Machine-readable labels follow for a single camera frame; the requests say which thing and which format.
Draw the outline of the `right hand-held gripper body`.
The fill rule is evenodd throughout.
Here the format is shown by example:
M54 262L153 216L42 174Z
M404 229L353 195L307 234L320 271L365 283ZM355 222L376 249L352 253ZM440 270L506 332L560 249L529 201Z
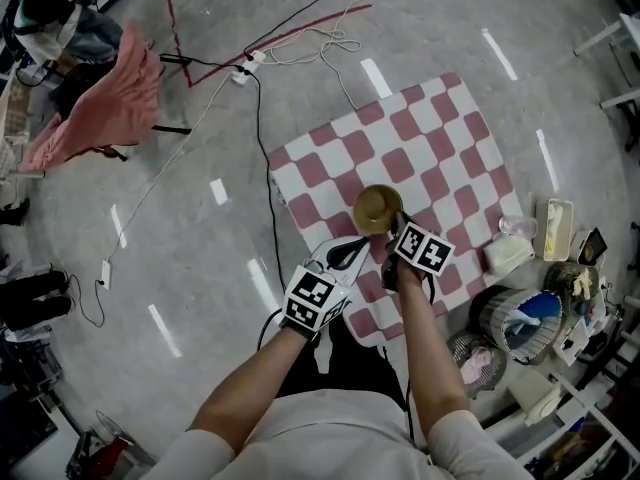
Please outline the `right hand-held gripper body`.
M440 236L407 222L387 244L387 258L381 267L382 286L397 291L397 268L400 259L420 271L434 291L435 278L440 277L453 257L455 247Z

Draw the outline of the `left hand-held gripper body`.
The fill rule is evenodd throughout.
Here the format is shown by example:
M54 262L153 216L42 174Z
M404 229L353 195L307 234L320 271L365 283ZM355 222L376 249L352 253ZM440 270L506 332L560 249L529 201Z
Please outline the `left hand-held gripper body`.
M285 291L281 329L291 329L313 339L330 322L341 316L350 302L352 273L326 268L315 272L297 266Z

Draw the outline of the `person's right forearm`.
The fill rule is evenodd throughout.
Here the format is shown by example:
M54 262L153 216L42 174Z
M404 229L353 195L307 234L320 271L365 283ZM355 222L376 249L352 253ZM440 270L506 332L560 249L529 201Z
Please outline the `person's right forearm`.
M446 341L440 335L421 272L405 261L397 271L409 381L420 428L428 436L444 416L469 408L463 380Z

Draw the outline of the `person's left forearm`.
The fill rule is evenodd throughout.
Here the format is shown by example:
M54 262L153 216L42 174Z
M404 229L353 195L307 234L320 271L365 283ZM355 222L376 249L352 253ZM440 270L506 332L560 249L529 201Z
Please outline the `person's left forearm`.
M240 452L307 343L290 328L279 330L215 388L190 428L215 434Z

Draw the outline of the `pink white checkered mat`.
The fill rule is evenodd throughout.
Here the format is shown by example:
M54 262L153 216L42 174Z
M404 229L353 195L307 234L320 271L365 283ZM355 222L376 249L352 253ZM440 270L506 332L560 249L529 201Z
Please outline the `pink white checkered mat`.
M274 150L271 174L306 245L361 232L353 207L393 188L421 227L453 244L435 282L437 315L497 277L485 247L521 206L498 145L463 80L448 73L371 103Z

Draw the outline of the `clear plastic cup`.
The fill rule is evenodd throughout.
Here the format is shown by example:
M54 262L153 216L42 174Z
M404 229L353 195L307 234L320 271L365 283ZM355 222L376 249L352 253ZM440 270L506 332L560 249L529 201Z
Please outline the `clear plastic cup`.
M499 220L501 233L532 240L538 232L537 220L533 217L503 215Z

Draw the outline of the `grey basket blue contents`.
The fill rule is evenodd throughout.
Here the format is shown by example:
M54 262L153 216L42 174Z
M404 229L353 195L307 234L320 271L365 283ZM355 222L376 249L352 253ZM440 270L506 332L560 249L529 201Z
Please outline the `grey basket blue contents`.
M513 361L528 365L559 333L563 304L550 291L495 287L478 315L485 337Z

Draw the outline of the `white storage bin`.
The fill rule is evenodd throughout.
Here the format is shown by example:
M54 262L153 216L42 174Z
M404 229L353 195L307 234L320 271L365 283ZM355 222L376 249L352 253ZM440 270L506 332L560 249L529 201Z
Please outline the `white storage bin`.
M546 261L566 261L573 235L573 203L550 198L538 201L535 208L538 225L532 240L535 256Z

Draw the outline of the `person's white shirt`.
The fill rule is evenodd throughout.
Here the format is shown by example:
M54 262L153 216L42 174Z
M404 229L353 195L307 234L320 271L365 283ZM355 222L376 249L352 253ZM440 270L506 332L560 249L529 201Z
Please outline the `person's white shirt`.
M532 480L481 427L457 410L439 419L426 451L404 414L373 392L321 390L276 400L235 453L221 437L182 434L146 480Z

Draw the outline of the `black framed tablet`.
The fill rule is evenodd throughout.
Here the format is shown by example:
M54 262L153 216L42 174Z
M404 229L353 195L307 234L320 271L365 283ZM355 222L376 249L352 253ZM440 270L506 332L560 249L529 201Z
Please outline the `black framed tablet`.
M595 266L606 250L607 244L598 228L579 230L571 244L571 258L578 264Z

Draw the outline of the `white jug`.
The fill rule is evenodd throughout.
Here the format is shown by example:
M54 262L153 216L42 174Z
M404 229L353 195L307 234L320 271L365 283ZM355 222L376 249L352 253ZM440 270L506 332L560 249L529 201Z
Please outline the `white jug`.
M561 400L561 386L536 369L527 369L508 390L525 414L524 424L532 426L553 414Z

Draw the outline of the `pink cloth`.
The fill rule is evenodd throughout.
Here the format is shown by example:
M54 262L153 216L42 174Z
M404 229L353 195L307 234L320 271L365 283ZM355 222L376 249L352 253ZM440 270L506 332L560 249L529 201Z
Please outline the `pink cloth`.
M79 96L68 116L54 115L19 170L45 171L90 151L140 143L158 122L161 73L159 56L128 23L112 69Z

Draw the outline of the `white desk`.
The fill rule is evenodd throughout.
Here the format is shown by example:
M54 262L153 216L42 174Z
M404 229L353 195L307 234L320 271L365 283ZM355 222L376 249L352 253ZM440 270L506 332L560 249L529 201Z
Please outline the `white desk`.
M582 53L592 48L596 44L604 41L605 39L613 36L615 33L623 31L628 38L631 39L633 44L640 51L640 12L629 16L624 13L619 14L619 18L612 24L607 25L596 35L592 36L573 50L575 57L579 57ZM619 104L627 103L632 100L640 98L640 85L633 87L626 93L612 97L607 100L603 100L599 103L599 107L602 110L606 110L615 107Z

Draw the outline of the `black chair frame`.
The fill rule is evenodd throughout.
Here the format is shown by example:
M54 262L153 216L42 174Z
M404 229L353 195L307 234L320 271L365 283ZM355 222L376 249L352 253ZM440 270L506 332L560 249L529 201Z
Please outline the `black chair frame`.
M62 84L52 93L52 102L56 107L56 113L63 117L68 116L70 109L73 107L79 96L88 88L92 87L97 80L101 79L105 75L105 73L109 72L112 69L114 62L115 60L103 64L80 64L73 68L65 77ZM174 133L182 136L187 136L191 132L189 128L163 126L158 122L149 132L151 131ZM97 149L90 152L98 153L106 158L117 158L120 161L125 162L127 157L117 150L118 147L119 146L105 147L103 149Z

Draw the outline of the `white shelf frame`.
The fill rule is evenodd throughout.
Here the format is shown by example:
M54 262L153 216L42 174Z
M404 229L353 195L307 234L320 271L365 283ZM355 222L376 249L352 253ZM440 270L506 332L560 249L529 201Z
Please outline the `white shelf frame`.
M561 386L556 411L526 426L514 399L517 409L487 433L536 480L640 480L640 449L588 395L556 372L540 373Z

